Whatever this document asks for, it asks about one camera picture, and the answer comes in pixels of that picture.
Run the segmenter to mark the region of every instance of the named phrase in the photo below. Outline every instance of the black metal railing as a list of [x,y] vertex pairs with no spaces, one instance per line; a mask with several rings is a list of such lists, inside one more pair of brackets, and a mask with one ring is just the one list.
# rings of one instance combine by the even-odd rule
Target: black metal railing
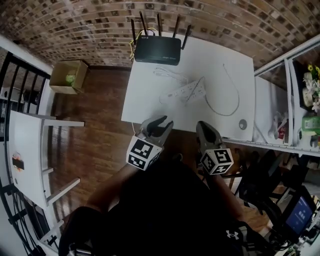
[[[30,65],[29,63],[17,58],[14,56],[11,52],[8,52],[5,60],[2,64],[2,68],[0,70],[0,90],[3,86],[6,73],[8,70],[8,67],[10,63],[15,64],[16,68],[12,77],[12,81],[10,84],[9,92],[7,95],[6,99],[6,106],[5,106],[5,114],[4,114],[4,126],[3,126],[3,134],[4,134],[4,159],[5,159],[5,167],[6,167],[6,173],[7,173],[7,178],[8,178],[8,185],[3,186],[3,183],[0,179],[0,198],[2,200],[4,209],[8,215],[8,221],[10,224],[13,226],[15,231],[17,232],[18,236],[20,237],[25,252],[27,255],[32,255],[32,256],[39,256],[39,255],[44,255],[42,249],[37,245],[37,243],[34,241],[32,235],[30,234],[30,231],[28,230],[28,227],[26,225],[26,220],[25,216],[28,216],[32,225],[33,225],[33,230],[35,232],[35,236],[40,239],[42,236],[44,236],[45,233],[49,231],[49,226],[47,223],[47,220],[45,218],[44,212],[43,217],[39,216],[39,213],[36,211],[36,206],[32,203],[29,204],[23,194],[14,186],[11,172],[10,172],[10,167],[9,167],[9,161],[8,161],[8,147],[7,147],[7,141],[9,138],[9,122],[10,122],[10,110],[12,108],[12,102],[11,102],[11,97],[12,97],[12,92],[15,86],[17,74],[20,68],[25,69],[25,73],[23,76],[22,84],[20,87],[20,93],[16,105],[16,111],[24,111],[24,106],[21,107],[21,99],[22,99],[22,94],[24,92],[25,84],[27,81],[28,74],[34,73],[34,79],[31,84],[31,89],[29,92],[29,97],[28,97],[28,102],[27,102],[27,107],[26,107],[26,113],[29,113],[30,111],[30,105],[31,105],[31,99],[32,99],[32,94],[34,92],[35,84],[37,80],[40,78],[42,79],[41,82],[41,88],[40,92],[38,93],[37,96],[37,104],[36,104],[36,110],[35,114],[38,114],[39,111],[39,105],[40,105],[40,100],[42,96],[42,92],[44,89],[44,85],[46,80],[50,79],[50,75],[47,74],[46,72]],[[7,201],[7,196],[12,196],[12,201],[13,201],[13,212],[9,207],[8,201]],[[52,239],[49,242],[49,244],[56,243],[55,242],[56,237],[52,237]]]

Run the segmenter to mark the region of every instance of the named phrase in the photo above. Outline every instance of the router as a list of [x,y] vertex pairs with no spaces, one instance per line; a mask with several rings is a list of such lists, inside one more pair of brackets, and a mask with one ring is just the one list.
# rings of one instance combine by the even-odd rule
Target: router
[[161,36],[161,23],[159,13],[156,15],[158,21],[158,36],[148,35],[144,22],[144,17],[140,11],[144,35],[136,41],[135,24],[131,19],[133,44],[136,45],[134,59],[137,62],[157,63],[176,66],[180,61],[181,50],[185,48],[191,25],[186,29],[183,44],[176,38],[180,15],[177,16],[172,37]]

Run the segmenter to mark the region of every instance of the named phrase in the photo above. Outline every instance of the blue screen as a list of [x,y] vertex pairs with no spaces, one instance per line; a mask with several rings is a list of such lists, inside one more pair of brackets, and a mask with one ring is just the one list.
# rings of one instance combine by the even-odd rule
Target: blue screen
[[298,235],[301,234],[313,212],[307,205],[304,198],[301,196],[298,203],[293,208],[293,211],[286,220],[286,223],[292,228]]

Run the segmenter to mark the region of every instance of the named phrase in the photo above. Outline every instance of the power strip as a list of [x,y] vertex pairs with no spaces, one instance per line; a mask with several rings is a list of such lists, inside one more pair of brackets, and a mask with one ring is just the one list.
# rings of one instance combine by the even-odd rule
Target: power strip
[[204,79],[193,81],[176,90],[170,91],[160,96],[161,103],[180,100],[184,104],[190,104],[206,95]]

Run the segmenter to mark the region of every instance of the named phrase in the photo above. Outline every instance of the forearm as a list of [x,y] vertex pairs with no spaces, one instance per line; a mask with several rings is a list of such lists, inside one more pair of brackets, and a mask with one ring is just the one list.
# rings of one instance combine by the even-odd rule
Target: forearm
[[119,194],[124,183],[134,176],[139,169],[126,164],[115,175],[102,183],[89,197],[86,206],[101,212],[108,212],[114,202],[119,199]]
[[244,211],[224,179],[220,175],[207,175],[206,181],[209,188],[220,197],[221,203],[224,204],[230,215],[239,221],[244,221]]

